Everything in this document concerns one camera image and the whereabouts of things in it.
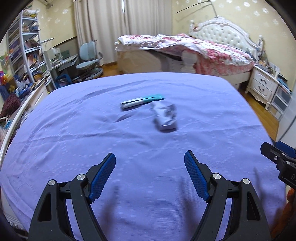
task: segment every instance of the white headboard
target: white headboard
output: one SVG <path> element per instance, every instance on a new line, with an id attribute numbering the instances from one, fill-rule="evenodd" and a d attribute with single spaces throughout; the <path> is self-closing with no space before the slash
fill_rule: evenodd
<path id="1" fill-rule="evenodd" d="M 229 20 L 219 16 L 204 23 L 199 23 L 197 28 L 194 28 L 194 25 L 194 21 L 191 20 L 190 36 L 249 51 L 258 59 L 257 44 L 250 40 L 247 32 Z"/>

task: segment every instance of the white nightstand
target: white nightstand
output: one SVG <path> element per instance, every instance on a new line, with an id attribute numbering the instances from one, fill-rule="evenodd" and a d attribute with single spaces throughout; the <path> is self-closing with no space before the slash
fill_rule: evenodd
<path id="1" fill-rule="evenodd" d="M 254 66 L 245 93 L 250 92 L 256 100 L 265 104 L 265 109 L 268 110 L 278 84 L 279 82 L 274 76 Z"/>

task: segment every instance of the purple tablecloth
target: purple tablecloth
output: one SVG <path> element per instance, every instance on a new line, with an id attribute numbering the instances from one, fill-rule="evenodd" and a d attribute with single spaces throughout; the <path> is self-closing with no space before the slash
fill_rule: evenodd
<path id="1" fill-rule="evenodd" d="M 156 93 L 176 105 L 177 130 L 157 130 L 149 104 L 120 109 L 122 101 Z M 187 150 L 229 180 L 249 178 L 273 222 L 285 202 L 284 184 L 274 163 L 260 154 L 265 141 L 270 139 L 255 113 L 222 78 L 183 73 L 106 77 L 45 98 L 12 141 L 0 183 L 29 229 L 50 179 L 70 181 L 112 152 L 116 167 L 92 204 L 108 240 L 185 241 L 206 206 L 185 168 Z M 73 231 L 81 239 L 68 204 Z M 218 238 L 224 235 L 230 204 Z"/>

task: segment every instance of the curtain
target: curtain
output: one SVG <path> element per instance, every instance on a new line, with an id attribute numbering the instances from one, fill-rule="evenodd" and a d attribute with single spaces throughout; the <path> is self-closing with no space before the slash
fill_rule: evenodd
<path id="1" fill-rule="evenodd" d="M 101 64 L 115 62 L 114 42 L 128 34 L 121 0 L 76 0 L 74 9 L 78 44 L 97 40 L 97 51 L 104 56 Z"/>
<path id="2" fill-rule="evenodd" d="M 172 35 L 171 0 L 125 0 L 130 34 Z"/>

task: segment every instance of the silver screw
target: silver screw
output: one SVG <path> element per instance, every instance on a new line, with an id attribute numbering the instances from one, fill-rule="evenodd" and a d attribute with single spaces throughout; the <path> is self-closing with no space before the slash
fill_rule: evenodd
<path id="1" fill-rule="evenodd" d="M 83 175 L 83 174 L 80 174 L 77 176 L 77 179 L 80 181 L 83 180 L 84 178 L 85 178 L 85 175 Z"/>
<path id="2" fill-rule="evenodd" d="M 49 182 L 48 182 L 48 185 L 50 185 L 50 186 L 53 186 L 55 184 L 55 180 L 50 180 Z"/>
<path id="3" fill-rule="evenodd" d="M 215 179 L 220 179 L 220 178 L 221 178 L 221 175 L 218 174 L 218 173 L 214 173 L 214 174 L 213 174 L 213 178 L 215 178 Z"/>
<path id="4" fill-rule="evenodd" d="M 244 184 L 250 184 L 250 180 L 247 178 L 244 178 L 242 181 L 244 182 Z"/>

